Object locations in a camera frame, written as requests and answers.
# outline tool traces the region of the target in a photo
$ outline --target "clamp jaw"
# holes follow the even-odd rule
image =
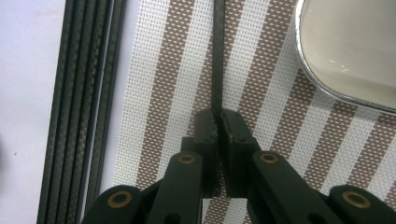
[[[329,196],[311,189],[282,156],[261,151],[231,110],[217,122],[210,110],[196,113],[194,137],[182,138],[161,181],[143,191],[108,189],[82,223],[201,223],[202,199],[220,194],[220,169],[227,197],[247,198],[252,223],[396,223],[396,213],[364,189],[339,186]]]

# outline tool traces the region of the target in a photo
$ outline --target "brass insert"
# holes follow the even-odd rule
[[[193,157],[192,155],[181,155],[178,158],[178,161],[180,161],[181,163],[189,164],[195,162],[195,157]]]
[[[371,206],[368,198],[354,191],[345,191],[343,193],[343,198],[347,203],[350,203],[355,207],[369,208]]]
[[[121,201],[116,200],[117,197],[123,197]],[[121,190],[113,193],[107,200],[107,204],[112,208],[121,208],[132,200],[132,194],[126,190]]]
[[[275,162],[277,162],[277,157],[276,156],[274,156],[274,155],[272,155],[272,154],[262,154],[261,156],[260,156],[260,159],[262,160],[262,161],[265,161],[265,162],[268,162],[268,163],[275,163]]]

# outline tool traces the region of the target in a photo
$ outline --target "brown and white striped mesh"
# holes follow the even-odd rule
[[[225,108],[262,150],[288,159],[314,189],[368,189],[396,209],[396,117],[316,89],[294,48],[295,0],[226,1]],[[126,83],[114,185],[163,177],[192,115],[209,107],[212,0],[141,0]],[[204,223],[249,223],[246,201],[204,202]]]

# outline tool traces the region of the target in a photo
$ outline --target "striped fabric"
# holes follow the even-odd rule
[[[396,209],[396,117],[316,89],[298,64],[295,0],[226,1],[224,107],[314,189],[370,190]],[[213,1],[141,0],[114,185],[163,177],[192,115],[209,107]],[[249,223],[246,201],[204,201],[204,223]]]

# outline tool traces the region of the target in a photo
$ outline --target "woven mesh fabric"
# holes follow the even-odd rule
[[[396,209],[396,117],[334,100],[305,77],[294,48],[295,0],[226,2],[224,107],[262,150],[282,154],[314,189],[368,189]],[[192,115],[209,108],[213,1],[141,0],[114,185],[163,177]],[[205,200],[205,223],[249,223],[246,201]]]

